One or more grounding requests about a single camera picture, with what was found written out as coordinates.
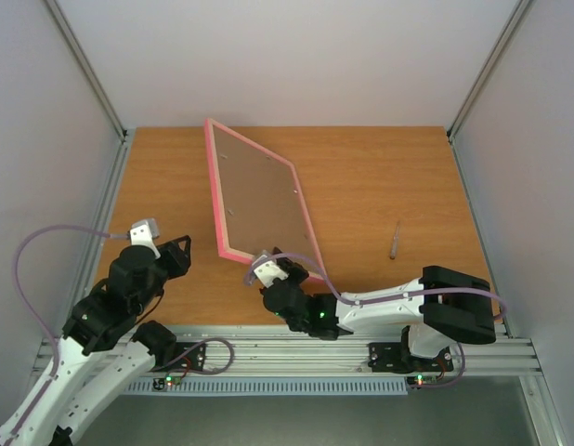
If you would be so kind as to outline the pink photo frame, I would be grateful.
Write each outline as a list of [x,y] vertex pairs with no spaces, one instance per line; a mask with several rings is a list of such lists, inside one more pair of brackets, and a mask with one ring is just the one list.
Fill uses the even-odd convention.
[[249,265],[278,248],[313,260],[308,280],[320,282],[324,264],[294,164],[211,118],[204,136],[218,255]]

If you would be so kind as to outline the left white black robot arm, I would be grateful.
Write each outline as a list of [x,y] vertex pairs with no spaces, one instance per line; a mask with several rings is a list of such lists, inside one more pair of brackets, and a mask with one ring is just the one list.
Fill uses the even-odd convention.
[[79,301],[48,367],[0,426],[0,445],[73,445],[140,375],[176,361],[176,336],[137,322],[165,284],[187,274],[189,236],[159,246],[132,243],[106,279]]

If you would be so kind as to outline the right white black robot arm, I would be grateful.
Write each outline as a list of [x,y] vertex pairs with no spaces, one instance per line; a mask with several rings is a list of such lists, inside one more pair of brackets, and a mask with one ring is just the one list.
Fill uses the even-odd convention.
[[267,259],[254,268],[265,309],[293,332],[333,341],[398,325],[396,358],[374,354],[370,366],[395,374],[424,370],[455,343],[495,342],[494,298],[489,283],[440,266],[398,287],[367,293],[309,295],[301,287],[308,271],[291,259]]

